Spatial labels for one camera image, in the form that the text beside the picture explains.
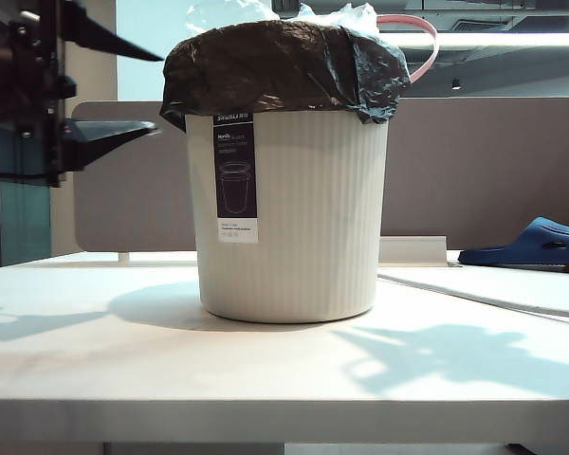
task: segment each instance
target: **table surface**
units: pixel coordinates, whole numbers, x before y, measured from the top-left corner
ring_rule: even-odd
[[[0,440],[561,438],[569,320],[378,281],[356,318],[233,321],[202,310],[190,252],[0,268]]]

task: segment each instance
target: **white plastic bag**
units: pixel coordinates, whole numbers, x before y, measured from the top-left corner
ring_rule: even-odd
[[[188,37],[244,22],[270,21],[280,19],[260,0],[196,0],[185,15]]]
[[[355,8],[348,3],[339,11],[325,15],[315,14],[310,7],[302,3],[299,14],[289,20],[311,22],[322,26],[340,26],[364,35],[379,37],[377,13],[368,3]]]

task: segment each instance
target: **product label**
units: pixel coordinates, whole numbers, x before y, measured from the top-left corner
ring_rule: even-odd
[[[257,188],[253,115],[214,116],[212,135],[219,241],[256,244]]]

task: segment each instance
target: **white trash can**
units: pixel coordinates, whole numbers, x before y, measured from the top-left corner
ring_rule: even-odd
[[[245,191],[248,169],[232,164],[216,176],[212,117],[186,123],[203,306],[280,323],[371,308],[388,124],[363,125],[342,111],[255,114],[259,241],[236,244],[218,241],[215,195],[217,185]]]

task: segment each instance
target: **slipper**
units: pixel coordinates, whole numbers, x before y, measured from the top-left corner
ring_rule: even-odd
[[[467,249],[458,261],[471,265],[569,265],[569,227],[540,216],[510,245]]]

